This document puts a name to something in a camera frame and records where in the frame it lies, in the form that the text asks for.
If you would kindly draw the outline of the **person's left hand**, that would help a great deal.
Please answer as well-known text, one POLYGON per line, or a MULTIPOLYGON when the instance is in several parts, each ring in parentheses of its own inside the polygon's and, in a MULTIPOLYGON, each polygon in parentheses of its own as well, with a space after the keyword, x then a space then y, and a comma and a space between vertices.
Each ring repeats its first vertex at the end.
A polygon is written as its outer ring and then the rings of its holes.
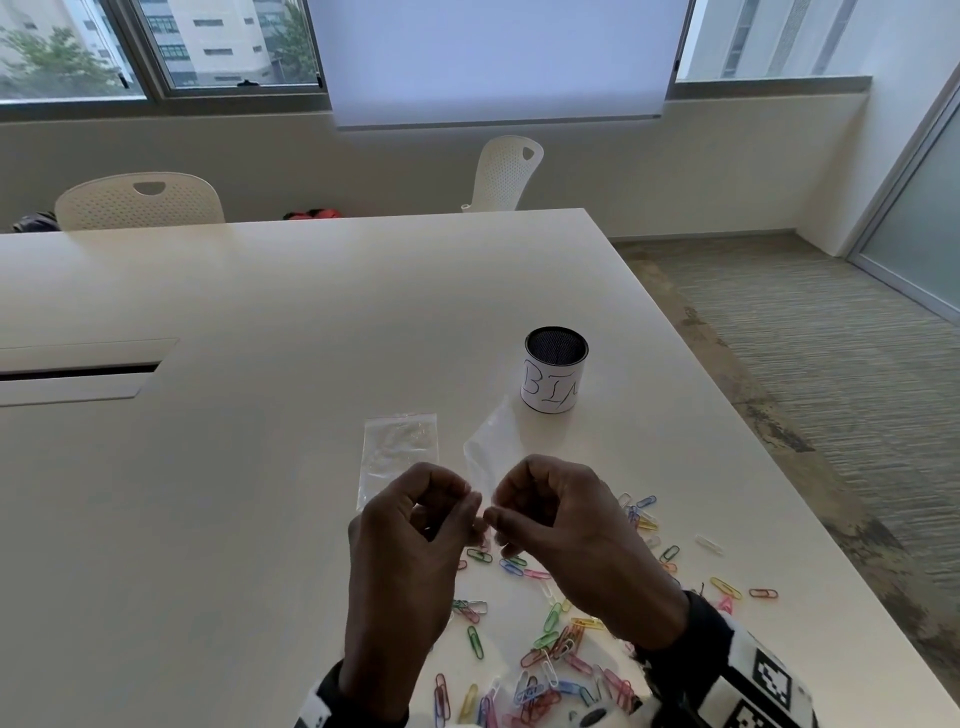
POLYGON ((375 717, 402 718, 447 628, 463 549, 449 516, 476 515, 482 494, 456 472, 417 463, 348 528, 350 575, 339 686, 375 717))

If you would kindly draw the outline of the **person's right hand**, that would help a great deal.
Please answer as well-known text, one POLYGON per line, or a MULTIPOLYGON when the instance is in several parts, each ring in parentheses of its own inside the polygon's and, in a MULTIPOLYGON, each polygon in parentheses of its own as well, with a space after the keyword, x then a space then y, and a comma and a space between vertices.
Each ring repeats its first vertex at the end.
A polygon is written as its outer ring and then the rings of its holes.
POLYGON ((502 479, 490 506, 554 529, 549 541, 497 541, 501 555, 529 554, 577 609, 613 636, 642 650, 664 650, 686 631, 685 593, 591 467, 527 456, 502 479))

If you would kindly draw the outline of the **clear plastic zip bag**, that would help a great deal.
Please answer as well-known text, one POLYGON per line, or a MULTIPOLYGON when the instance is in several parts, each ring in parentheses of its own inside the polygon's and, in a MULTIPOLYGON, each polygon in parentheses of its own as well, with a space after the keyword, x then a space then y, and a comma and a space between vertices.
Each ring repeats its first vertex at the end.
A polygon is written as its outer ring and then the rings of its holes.
POLYGON ((515 400, 505 396, 463 445, 466 480, 482 494, 484 504, 503 478, 525 456, 515 400))
POLYGON ((435 413, 368 418, 359 470, 356 511, 418 463, 440 463, 435 413))

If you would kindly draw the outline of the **pile of coloured paper clips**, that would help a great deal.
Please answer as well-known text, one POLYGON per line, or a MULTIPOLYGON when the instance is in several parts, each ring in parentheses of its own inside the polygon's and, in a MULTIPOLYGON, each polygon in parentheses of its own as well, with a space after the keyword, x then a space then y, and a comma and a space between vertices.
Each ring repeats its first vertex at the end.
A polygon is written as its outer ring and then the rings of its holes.
POLYGON ((497 546, 469 548, 460 566, 460 593, 433 652, 433 711, 444 699, 446 726, 506 728, 510 717, 518 728, 546 726, 550 708, 598 697, 593 663, 615 661, 602 619, 574 607, 530 555, 503 560, 497 546))

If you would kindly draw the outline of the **black mesh cup, white label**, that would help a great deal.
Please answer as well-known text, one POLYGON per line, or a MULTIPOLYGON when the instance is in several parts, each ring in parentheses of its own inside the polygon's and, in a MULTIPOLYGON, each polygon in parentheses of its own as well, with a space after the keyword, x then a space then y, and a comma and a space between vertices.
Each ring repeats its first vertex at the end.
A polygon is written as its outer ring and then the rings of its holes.
POLYGON ((565 326, 546 325, 524 341, 522 402, 541 414, 562 414, 575 407, 590 354, 587 340, 565 326))

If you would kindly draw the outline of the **narrow white perforated chair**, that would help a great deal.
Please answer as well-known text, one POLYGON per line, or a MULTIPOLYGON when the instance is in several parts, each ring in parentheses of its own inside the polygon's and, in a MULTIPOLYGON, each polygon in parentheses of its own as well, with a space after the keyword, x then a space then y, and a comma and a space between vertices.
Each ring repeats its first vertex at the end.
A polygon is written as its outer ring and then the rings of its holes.
POLYGON ((544 156, 543 146, 528 137, 501 135, 487 141, 479 155, 471 201, 461 206, 461 212, 515 211, 544 156))

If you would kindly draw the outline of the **white roller blind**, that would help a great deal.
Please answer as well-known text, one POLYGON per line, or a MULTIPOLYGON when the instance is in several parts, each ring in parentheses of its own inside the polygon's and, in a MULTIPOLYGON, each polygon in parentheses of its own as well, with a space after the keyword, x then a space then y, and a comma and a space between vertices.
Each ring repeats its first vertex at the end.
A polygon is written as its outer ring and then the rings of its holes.
POLYGON ((349 130, 659 116, 690 0, 306 0, 349 130))

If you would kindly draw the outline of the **wide white perforated chair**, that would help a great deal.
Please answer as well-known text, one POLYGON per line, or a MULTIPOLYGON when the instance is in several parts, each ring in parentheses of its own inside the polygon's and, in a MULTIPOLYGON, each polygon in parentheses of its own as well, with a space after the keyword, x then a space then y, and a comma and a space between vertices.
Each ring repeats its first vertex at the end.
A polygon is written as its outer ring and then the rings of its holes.
POLYGON ((63 192, 54 203, 64 232, 226 223, 222 202, 205 179, 184 173, 104 176, 63 192))

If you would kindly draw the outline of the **frosted glass door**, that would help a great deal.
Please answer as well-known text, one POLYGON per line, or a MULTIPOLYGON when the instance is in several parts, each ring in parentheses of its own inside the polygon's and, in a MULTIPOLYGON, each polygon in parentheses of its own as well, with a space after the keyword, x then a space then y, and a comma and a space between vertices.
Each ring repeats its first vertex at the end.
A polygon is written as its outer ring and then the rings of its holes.
POLYGON ((846 260, 960 328, 960 80, 846 260))

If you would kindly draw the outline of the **grey-framed window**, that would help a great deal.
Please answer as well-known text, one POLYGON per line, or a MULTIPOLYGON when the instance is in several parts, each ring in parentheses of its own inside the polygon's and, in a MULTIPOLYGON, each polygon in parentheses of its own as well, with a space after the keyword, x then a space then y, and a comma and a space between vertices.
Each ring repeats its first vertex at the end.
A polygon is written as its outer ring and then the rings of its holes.
POLYGON ((861 73, 886 0, 690 0, 681 83, 861 73))
POLYGON ((326 91, 306 0, 0 0, 0 108, 326 91))

